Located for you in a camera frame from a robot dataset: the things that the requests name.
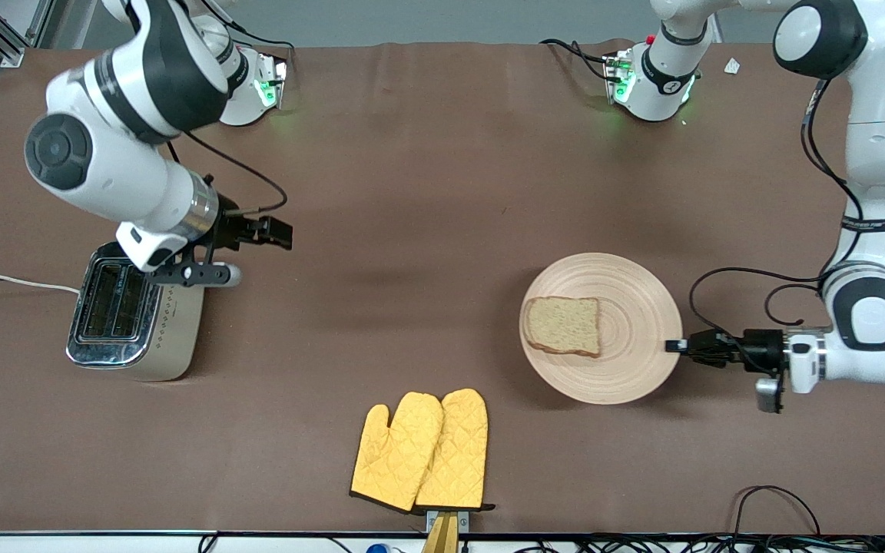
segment wooden plate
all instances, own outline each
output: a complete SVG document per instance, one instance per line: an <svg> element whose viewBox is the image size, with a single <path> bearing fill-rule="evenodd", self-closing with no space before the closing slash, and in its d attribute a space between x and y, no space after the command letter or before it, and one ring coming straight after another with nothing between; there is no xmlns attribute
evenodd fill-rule
<svg viewBox="0 0 885 553"><path fill-rule="evenodd" d="M535 297L600 298L600 357L555 355L524 339L524 314ZM654 274L610 254L579 254L552 263L521 303L524 354L552 388L580 402L614 405L653 392L678 361L665 340L681 339L678 306Z"/></svg>

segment stainless steel toaster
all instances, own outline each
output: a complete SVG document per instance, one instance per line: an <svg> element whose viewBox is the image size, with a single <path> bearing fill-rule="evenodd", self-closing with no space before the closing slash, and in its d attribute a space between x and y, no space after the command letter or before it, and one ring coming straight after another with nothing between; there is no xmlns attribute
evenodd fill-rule
<svg viewBox="0 0 885 553"><path fill-rule="evenodd" d="M85 272L67 357L134 380L179 378L190 366L203 308L203 287L151 284L110 242Z"/></svg>

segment brown tablecloth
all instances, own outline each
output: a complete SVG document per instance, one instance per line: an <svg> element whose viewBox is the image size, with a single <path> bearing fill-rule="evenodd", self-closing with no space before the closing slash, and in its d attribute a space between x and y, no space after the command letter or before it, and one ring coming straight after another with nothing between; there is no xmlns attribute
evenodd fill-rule
<svg viewBox="0 0 885 553"><path fill-rule="evenodd" d="M607 46L593 48L605 51ZM31 50L0 76L0 273L78 286L115 224L35 184L25 131L49 78L91 56ZM587 406L531 369L517 336L542 267L578 252L628 257L677 298L724 265L807 276L831 252L843 198L804 160L814 81L766 45L718 45L674 119L633 120L562 50L519 45L303 49L286 110L201 137L273 175L295 250L246 247L211 290L192 370L140 384L64 357L66 293L0 283L0 529L420 528L347 496L360 428L379 402L473 386L491 417L475 531L726 531L731 503L775 483L826 532L885 532L885 386L823 382L759 413L755 377L681 362L653 395ZM738 75L722 72L728 57ZM817 136L841 168L849 95ZM244 207L263 183L187 139L184 164ZM721 276L705 312L773 326L771 281ZM804 291L781 316L825 322ZM772 496L745 531L801 532Z"/></svg>

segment oven mitt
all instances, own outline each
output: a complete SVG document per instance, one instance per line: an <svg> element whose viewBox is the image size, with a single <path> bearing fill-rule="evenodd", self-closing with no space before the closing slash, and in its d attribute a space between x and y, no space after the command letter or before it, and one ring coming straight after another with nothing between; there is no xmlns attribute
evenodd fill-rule
<svg viewBox="0 0 885 553"><path fill-rule="evenodd" d="M487 406L476 389L458 389L442 399L442 434L422 482L422 510L481 511L487 462Z"/></svg>
<svg viewBox="0 0 885 553"><path fill-rule="evenodd" d="M432 461L443 407L428 393L405 393L389 423L387 406L368 412L350 494L408 512Z"/></svg>

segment toast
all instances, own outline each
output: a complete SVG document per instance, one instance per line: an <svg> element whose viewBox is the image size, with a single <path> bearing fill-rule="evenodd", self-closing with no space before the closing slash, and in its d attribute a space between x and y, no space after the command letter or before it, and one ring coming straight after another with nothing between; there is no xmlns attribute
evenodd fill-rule
<svg viewBox="0 0 885 553"><path fill-rule="evenodd" d="M524 339L545 353L600 357L600 300L531 298L525 305Z"/></svg>

